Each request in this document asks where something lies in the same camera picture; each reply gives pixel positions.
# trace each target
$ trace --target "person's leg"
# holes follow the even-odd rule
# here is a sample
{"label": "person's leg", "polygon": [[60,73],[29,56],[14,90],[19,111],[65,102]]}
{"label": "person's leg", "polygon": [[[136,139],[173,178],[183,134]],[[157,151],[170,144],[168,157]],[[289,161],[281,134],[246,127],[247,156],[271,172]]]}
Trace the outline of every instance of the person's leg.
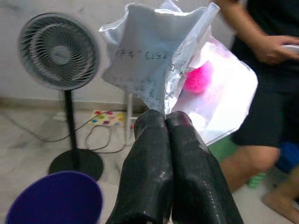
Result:
{"label": "person's leg", "polygon": [[267,146],[241,146],[221,163],[222,172],[232,192],[253,175],[269,170],[279,158],[279,149]]}
{"label": "person's leg", "polygon": [[239,148],[221,163],[232,192],[278,160],[284,123],[283,100],[281,94],[258,87],[247,118],[233,134],[232,141]]}
{"label": "person's leg", "polygon": [[290,173],[286,182],[263,197],[263,203],[295,224],[299,224],[299,210],[293,202],[299,198],[299,165]]}

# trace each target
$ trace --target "black fan stand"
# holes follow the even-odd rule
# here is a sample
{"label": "black fan stand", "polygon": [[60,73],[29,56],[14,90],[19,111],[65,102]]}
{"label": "black fan stand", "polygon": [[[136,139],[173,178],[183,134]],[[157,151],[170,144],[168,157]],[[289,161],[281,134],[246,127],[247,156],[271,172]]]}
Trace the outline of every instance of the black fan stand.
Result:
{"label": "black fan stand", "polygon": [[104,169],[100,156],[90,150],[78,149],[71,90],[64,91],[65,112],[69,128],[71,150],[56,157],[49,167],[49,174],[73,170],[89,175],[98,180]]}

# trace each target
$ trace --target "green object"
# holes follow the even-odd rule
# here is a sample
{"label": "green object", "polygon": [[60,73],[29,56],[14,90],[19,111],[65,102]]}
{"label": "green object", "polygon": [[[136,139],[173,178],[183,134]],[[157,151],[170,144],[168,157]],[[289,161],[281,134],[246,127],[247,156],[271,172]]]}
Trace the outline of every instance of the green object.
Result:
{"label": "green object", "polygon": [[[237,145],[230,140],[230,136],[227,136],[214,144],[209,146],[211,153],[216,157],[216,159],[221,162],[226,157],[230,156],[237,149]],[[251,189],[255,189],[259,183],[266,177],[267,173],[260,173],[253,176],[250,181],[248,181],[247,186]]]}
{"label": "green object", "polygon": [[258,187],[259,183],[266,177],[267,173],[260,173],[251,178],[250,181],[247,182],[247,186],[251,189],[255,189]]}
{"label": "green object", "polygon": [[227,136],[214,144],[211,144],[209,149],[216,159],[221,162],[223,159],[235,152],[237,145],[230,140],[230,136]]}

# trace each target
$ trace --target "electric fan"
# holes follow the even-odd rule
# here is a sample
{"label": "electric fan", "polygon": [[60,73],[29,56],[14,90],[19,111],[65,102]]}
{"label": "electric fan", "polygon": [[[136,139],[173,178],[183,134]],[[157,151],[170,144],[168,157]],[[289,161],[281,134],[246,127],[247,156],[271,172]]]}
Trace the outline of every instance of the electric fan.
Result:
{"label": "electric fan", "polygon": [[59,13],[31,19],[20,35],[21,61],[43,85],[64,91],[71,150],[54,159],[49,173],[76,170],[98,180],[103,172],[99,155],[78,149],[71,91],[89,83],[98,71],[99,52],[90,32],[78,21]]}

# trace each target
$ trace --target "bare foot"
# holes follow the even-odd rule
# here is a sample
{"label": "bare foot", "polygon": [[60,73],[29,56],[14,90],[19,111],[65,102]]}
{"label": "bare foot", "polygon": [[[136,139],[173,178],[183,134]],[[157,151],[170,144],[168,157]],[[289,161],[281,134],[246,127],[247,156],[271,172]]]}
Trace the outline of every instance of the bare foot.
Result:
{"label": "bare foot", "polygon": [[262,202],[291,222],[299,224],[299,210],[294,207],[291,199],[271,192],[262,198]]}

